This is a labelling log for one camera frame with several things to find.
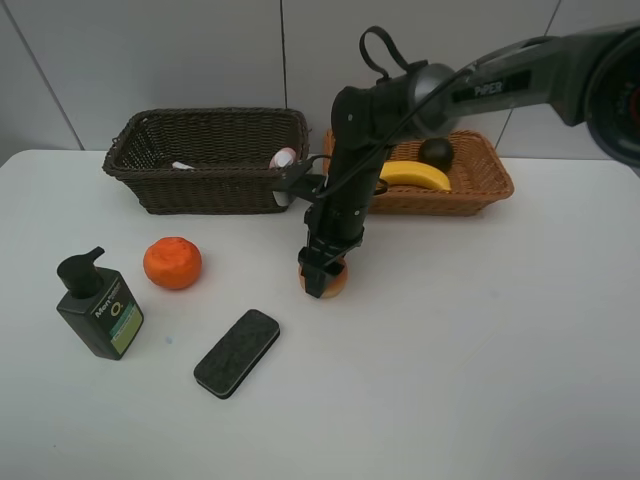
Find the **wicker basket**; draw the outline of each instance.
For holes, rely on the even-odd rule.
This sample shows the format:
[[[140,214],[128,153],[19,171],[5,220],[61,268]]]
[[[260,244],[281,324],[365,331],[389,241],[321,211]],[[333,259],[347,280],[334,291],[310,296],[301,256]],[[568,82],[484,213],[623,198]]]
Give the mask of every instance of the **wicker basket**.
[[[451,192],[412,186],[392,186],[373,199],[369,213],[414,215],[475,215],[487,205],[513,194],[513,183],[502,166],[495,149],[482,135],[460,130],[449,136],[455,157],[447,176]],[[331,155],[334,146],[331,130],[324,141],[324,151]],[[389,161],[417,160],[422,142],[408,142],[396,147]],[[325,161],[325,173],[329,160]]]
[[[114,140],[103,169],[149,213],[276,213],[269,161],[283,147],[308,153],[307,124],[295,110],[149,110]],[[172,168],[175,161],[193,170]]]

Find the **bottle label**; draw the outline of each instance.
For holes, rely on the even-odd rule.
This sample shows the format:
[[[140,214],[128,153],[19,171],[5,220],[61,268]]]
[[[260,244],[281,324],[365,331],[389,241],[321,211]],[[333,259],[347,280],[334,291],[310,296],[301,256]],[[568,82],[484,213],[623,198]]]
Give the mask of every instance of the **bottle label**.
[[[118,353],[126,350],[142,325],[140,309],[127,285],[119,278],[113,282],[91,315],[109,336]]]

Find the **banana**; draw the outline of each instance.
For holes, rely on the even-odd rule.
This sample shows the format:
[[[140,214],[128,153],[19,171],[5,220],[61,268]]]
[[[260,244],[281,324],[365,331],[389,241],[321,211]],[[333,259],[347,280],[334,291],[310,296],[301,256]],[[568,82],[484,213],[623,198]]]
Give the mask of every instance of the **banana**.
[[[380,179],[389,185],[417,185],[432,190],[451,191],[451,184],[444,173],[421,162],[386,162],[380,172]]]

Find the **table surface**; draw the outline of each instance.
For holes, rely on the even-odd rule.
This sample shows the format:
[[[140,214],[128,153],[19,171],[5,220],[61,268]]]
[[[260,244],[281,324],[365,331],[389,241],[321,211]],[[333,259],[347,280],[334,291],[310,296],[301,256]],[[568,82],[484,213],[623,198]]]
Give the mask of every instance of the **table surface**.
[[[506,159],[516,193],[476,217],[370,216],[346,289],[318,301],[296,275],[304,202],[148,215],[103,155],[28,151],[0,169],[1,478],[638,478],[626,167]],[[192,288],[146,279],[163,236],[201,249]],[[97,245],[145,314],[119,362],[55,310],[58,263]],[[222,401],[192,371],[250,308],[282,335]]]

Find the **robotic arm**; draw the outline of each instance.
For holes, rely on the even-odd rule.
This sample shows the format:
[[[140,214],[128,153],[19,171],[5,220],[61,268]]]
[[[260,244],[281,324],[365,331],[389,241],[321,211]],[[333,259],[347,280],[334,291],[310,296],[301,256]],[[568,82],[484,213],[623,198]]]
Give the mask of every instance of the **robotic arm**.
[[[382,39],[405,75],[392,79],[371,60],[368,33]],[[568,126],[586,121],[608,155],[640,167],[640,22],[533,38],[458,72],[443,64],[407,63],[380,27],[365,31],[360,52],[382,78],[375,87],[346,87],[337,95],[328,177],[308,174],[310,159],[287,169],[275,186],[312,203],[298,262],[306,292],[314,297],[340,274],[339,260],[362,242],[364,219],[394,145],[446,135],[458,117],[548,103]]]

